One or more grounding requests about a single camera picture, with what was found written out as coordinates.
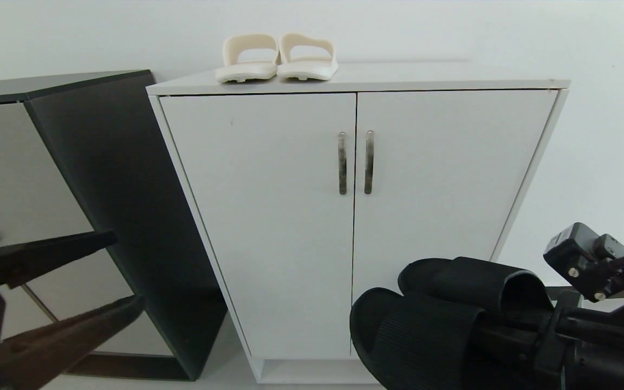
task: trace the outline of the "metal door handle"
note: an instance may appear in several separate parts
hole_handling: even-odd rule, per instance
[[[346,157],[346,133],[339,133],[339,193],[345,195],[347,192],[347,170],[348,160]]]
[[[366,136],[365,155],[365,193],[372,193],[372,171],[374,171],[374,131],[368,131]]]

